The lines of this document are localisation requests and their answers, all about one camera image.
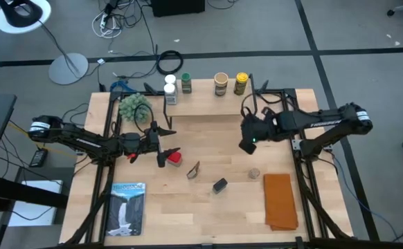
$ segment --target book cover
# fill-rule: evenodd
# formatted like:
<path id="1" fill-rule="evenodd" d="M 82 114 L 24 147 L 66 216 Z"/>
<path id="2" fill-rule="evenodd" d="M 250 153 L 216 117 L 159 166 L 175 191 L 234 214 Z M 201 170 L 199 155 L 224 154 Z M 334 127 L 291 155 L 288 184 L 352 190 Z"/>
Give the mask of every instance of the book cover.
<path id="1" fill-rule="evenodd" d="M 106 234 L 136 236 L 141 234 L 145 207 L 145 183 L 114 183 Z"/>

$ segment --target green plant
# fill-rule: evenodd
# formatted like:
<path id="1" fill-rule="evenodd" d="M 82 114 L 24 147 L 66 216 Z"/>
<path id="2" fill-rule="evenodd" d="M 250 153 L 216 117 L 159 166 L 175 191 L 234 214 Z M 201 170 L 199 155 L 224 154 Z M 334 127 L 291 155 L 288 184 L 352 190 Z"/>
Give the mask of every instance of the green plant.
<path id="1" fill-rule="evenodd" d="M 149 101 L 147 101 L 147 98 L 140 94 L 140 93 L 136 93 L 133 95 L 130 95 L 127 98 L 124 98 L 119 106 L 119 112 L 122 116 L 122 118 L 124 118 L 126 121 L 130 121 L 133 122 L 134 121 L 134 110 L 135 108 L 140 105 L 140 104 L 146 104 L 149 107 L 151 107 L 151 103 L 149 103 Z M 139 108 L 137 108 L 137 112 L 136 112 L 136 120 L 137 122 L 140 123 L 144 123 L 147 121 L 147 117 L 150 114 L 150 110 L 145 107 L 145 106 L 140 106 Z"/>

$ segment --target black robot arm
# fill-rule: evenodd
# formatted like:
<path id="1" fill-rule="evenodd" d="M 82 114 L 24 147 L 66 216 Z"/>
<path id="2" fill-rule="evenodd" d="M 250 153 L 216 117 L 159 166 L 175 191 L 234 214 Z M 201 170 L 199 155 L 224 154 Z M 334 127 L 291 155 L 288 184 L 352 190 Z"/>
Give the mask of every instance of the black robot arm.
<path id="1" fill-rule="evenodd" d="M 157 153 L 159 167 L 165 167 L 166 158 L 179 150 L 169 149 L 161 151 L 159 136 L 167 136 L 176 131 L 167 131 L 152 121 L 150 128 L 141 136 L 138 133 L 124 133 L 116 137 L 103 138 L 71 123 L 64 123 L 59 117 L 40 116 L 33 119 L 28 132 L 29 138 L 35 142 L 47 142 L 66 145 L 72 149 L 84 151 L 92 163 L 109 166 L 119 156 L 127 156 L 133 163 L 138 155 L 150 152 Z"/>
<path id="2" fill-rule="evenodd" d="M 366 110 L 353 103 L 338 109 L 311 113 L 299 109 L 275 113 L 269 107 L 265 107 L 262 113 L 265 115 L 264 119 L 259 119 L 248 112 L 242 121 L 242 141 L 239 146 L 248 154 L 254 152 L 256 149 L 254 143 L 260 140 L 278 142 L 304 129 L 335 125 L 315 139 L 300 142 L 302 157 L 314 160 L 324 147 L 333 145 L 347 135 L 367 134 L 373 128 Z"/>

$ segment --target small red block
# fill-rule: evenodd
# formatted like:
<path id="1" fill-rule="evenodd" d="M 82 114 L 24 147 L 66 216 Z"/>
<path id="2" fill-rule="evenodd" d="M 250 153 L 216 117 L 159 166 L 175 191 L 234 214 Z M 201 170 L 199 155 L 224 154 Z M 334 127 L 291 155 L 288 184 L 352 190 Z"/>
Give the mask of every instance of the small red block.
<path id="1" fill-rule="evenodd" d="M 177 151 L 177 152 L 170 154 L 170 156 L 168 156 L 168 160 L 170 160 L 174 163 L 178 163 L 181 160 L 181 153 Z"/>

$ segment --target orange towel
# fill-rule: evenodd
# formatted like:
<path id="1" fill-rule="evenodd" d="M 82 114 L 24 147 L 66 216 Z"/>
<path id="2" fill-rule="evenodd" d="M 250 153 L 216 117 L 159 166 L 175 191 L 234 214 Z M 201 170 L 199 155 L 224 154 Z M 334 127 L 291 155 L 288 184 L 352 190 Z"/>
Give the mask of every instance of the orange towel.
<path id="1" fill-rule="evenodd" d="M 265 223 L 274 230 L 295 230 L 298 219 L 289 174 L 265 174 Z"/>

